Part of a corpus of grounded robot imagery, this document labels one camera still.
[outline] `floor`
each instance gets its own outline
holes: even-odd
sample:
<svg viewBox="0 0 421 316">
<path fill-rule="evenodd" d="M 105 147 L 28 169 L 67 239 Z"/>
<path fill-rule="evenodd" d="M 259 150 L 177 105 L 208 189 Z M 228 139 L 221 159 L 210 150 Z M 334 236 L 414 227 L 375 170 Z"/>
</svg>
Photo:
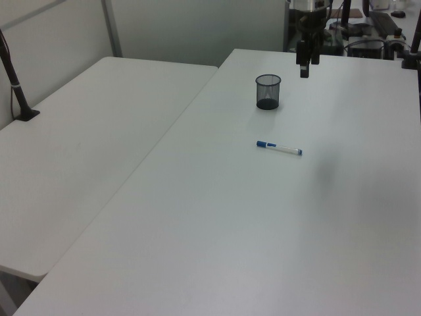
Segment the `floor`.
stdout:
<svg viewBox="0 0 421 316">
<path fill-rule="evenodd" d="M 36 282 L 0 272 L 0 316 L 12 316 L 36 286 Z"/>
</svg>

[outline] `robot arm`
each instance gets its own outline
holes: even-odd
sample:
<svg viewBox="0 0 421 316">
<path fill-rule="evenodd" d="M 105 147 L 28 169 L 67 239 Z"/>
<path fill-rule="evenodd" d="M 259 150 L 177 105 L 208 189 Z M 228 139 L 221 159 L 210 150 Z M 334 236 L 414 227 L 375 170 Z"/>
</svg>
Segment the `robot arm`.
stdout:
<svg viewBox="0 0 421 316">
<path fill-rule="evenodd" d="M 297 43 L 297 65 L 300 65 L 300 77 L 309 77 L 309 65 L 318 65 L 320 48 L 323 45 L 324 29 L 329 19 L 327 8 L 332 8 L 333 0 L 293 0 L 296 10 L 296 27 L 302 33 Z"/>
</svg>

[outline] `blue marker cap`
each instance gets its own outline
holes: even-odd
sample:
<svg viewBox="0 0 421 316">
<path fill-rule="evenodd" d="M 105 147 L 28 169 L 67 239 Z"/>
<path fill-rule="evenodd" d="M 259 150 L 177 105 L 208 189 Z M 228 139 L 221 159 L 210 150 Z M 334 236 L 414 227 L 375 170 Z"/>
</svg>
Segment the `blue marker cap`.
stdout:
<svg viewBox="0 0 421 316">
<path fill-rule="evenodd" d="M 260 140 L 257 141 L 256 145 L 258 147 L 265 147 L 266 148 L 266 143 L 265 142 L 261 142 Z"/>
</svg>

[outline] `white wall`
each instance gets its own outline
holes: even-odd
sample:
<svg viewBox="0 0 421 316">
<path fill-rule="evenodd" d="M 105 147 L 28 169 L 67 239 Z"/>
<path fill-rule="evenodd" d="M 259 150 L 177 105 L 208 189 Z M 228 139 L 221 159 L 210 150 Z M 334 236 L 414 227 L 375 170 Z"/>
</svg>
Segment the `white wall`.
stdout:
<svg viewBox="0 0 421 316">
<path fill-rule="evenodd" d="M 234 48 L 281 51 L 285 0 L 109 0 L 123 57 L 220 66 Z"/>
<path fill-rule="evenodd" d="M 100 0 L 66 0 L 3 33 L 30 107 L 112 56 Z M 9 101 L 10 82 L 0 63 L 0 129 L 12 120 Z M 16 99 L 14 104 L 17 115 Z"/>
</svg>

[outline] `black mesh pen holder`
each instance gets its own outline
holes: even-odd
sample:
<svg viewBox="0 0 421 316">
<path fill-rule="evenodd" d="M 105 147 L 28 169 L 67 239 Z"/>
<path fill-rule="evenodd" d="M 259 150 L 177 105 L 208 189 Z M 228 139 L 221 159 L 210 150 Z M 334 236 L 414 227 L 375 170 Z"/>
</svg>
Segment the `black mesh pen holder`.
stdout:
<svg viewBox="0 0 421 316">
<path fill-rule="evenodd" d="M 279 88 L 281 78 L 275 74 L 263 74 L 256 78 L 257 107 L 262 110 L 273 110 L 279 107 Z"/>
</svg>

